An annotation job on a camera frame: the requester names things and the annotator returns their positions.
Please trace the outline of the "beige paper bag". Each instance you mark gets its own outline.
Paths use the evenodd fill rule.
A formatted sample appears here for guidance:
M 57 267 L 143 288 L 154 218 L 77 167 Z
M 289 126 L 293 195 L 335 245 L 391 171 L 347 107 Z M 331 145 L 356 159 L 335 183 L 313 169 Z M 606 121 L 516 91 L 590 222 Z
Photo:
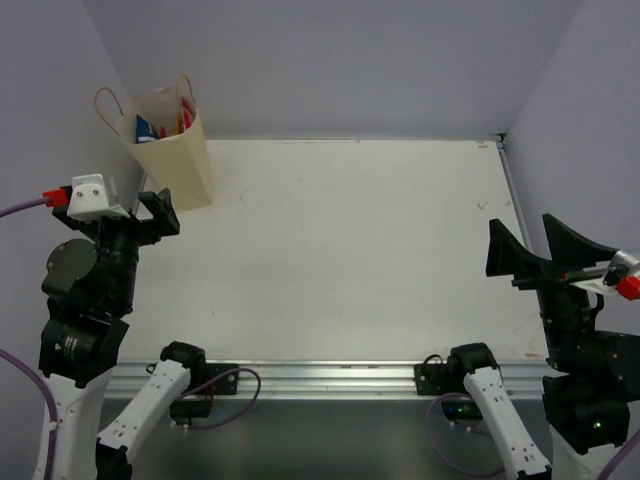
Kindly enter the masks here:
M 109 87 L 96 92 L 93 103 L 98 117 L 118 136 L 155 185 L 170 189 L 174 208 L 189 211 L 209 206 L 213 201 L 212 164 L 190 78 L 183 74 L 168 87 L 136 95 L 125 103 L 116 101 L 118 116 L 114 121 L 109 120 L 100 108 L 99 99 L 103 93 L 114 94 Z M 176 135 L 182 97 L 194 105 L 196 117 L 190 129 Z M 158 131 L 160 139 L 134 143 L 137 115 Z

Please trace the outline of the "blue Doritos chip bag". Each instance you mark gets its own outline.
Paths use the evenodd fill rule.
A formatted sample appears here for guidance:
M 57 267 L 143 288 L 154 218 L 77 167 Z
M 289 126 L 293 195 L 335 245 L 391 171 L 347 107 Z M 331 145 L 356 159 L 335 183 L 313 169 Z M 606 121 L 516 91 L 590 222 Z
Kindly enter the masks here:
M 160 139 L 158 131 L 142 116 L 135 119 L 134 143 L 143 144 Z

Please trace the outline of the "orange Fox's candy bag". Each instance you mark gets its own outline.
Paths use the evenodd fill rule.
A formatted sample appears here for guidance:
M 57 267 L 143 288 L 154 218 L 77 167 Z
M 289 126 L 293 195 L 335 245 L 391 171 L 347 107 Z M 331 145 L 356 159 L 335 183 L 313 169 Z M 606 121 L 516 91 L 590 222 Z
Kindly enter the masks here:
M 176 118 L 175 134 L 180 135 L 191 128 L 196 117 L 194 105 L 184 97 L 180 99 L 180 108 Z

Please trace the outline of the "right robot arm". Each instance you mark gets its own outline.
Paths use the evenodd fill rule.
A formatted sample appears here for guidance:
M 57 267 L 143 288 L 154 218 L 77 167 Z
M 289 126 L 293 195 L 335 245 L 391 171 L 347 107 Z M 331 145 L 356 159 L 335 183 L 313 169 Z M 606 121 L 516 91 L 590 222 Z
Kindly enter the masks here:
M 550 258 L 528 251 L 498 219 L 489 222 L 485 273 L 536 293 L 554 375 L 542 380 L 553 458 L 540 452 L 509 399 L 484 343 L 451 350 L 445 379 L 482 414 L 510 479 L 607 479 L 639 436 L 629 432 L 639 399 L 639 338 L 600 330 L 606 296 L 639 298 L 639 256 L 596 243 L 551 214 Z

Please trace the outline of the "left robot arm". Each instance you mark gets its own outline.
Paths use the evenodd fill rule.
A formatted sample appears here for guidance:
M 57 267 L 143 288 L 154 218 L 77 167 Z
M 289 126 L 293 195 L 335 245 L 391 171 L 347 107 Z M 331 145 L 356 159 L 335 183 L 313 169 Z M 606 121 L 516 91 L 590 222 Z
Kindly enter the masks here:
M 73 211 L 73 201 L 98 190 L 65 186 L 48 203 L 54 218 L 83 236 L 51 252 L 42 283 L 49 319 L 38 362 L 47 394 L 37 479 L 130 478 L 135 454 L 163 413 L 208 379 L 204 350 L 173 341 L 122 415 L 111 427 L 99 428 L 129 328 L 124 318 L 133 310 L 139 250 L 178 235 L 180 223 L 169 189 L 139 194 L 151 215 L 144 220 L 119 207 Z

